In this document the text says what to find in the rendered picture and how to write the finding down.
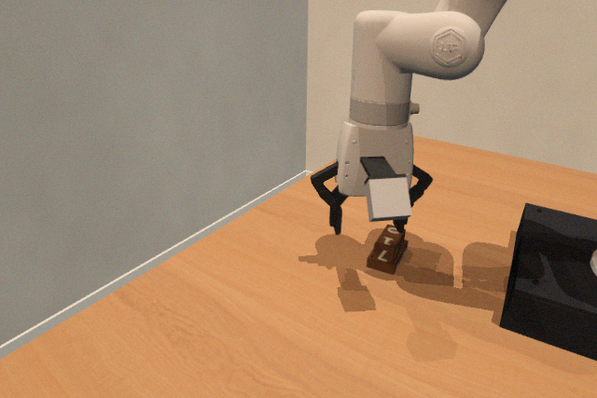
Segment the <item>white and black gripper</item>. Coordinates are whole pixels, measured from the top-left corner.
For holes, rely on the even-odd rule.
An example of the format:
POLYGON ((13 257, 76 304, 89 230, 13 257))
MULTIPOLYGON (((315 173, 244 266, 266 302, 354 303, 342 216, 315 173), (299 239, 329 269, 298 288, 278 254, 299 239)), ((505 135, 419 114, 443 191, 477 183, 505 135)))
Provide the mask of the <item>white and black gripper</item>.
POLYGON ((336 162, 311 176, 319 197, 330 206, 329 224, 335 234, 341 233, 341 204, 348 197, 365 197, 364 182, 368 178, 360 157, 385 157, 396 174, 406 174, 410 207, 431 185, 433 178, 413 164, 413 132, 408 121, 398 126, 375 126, 342 120, 336 162), (412 188, 412 175, 418 179, 412 188), (338 185, 330 192, 324 182, 335 176, 338 185))

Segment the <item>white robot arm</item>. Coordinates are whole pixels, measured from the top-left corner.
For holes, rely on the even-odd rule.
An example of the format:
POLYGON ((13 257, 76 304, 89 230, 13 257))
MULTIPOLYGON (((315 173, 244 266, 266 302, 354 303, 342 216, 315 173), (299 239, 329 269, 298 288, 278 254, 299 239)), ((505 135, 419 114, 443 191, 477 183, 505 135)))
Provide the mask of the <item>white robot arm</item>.
MULTIPOLYGON (((410 99, 412 74, 442 80, 471 74, 506 1, 440 0, 431 13, 360 12, 354 20, 350 119, 398 126, 419 114, 420 105, 410 99)), ((369 222, 412 216, 406 174, 396 174, 385 157, 360 162, 368 175, 369 222)))

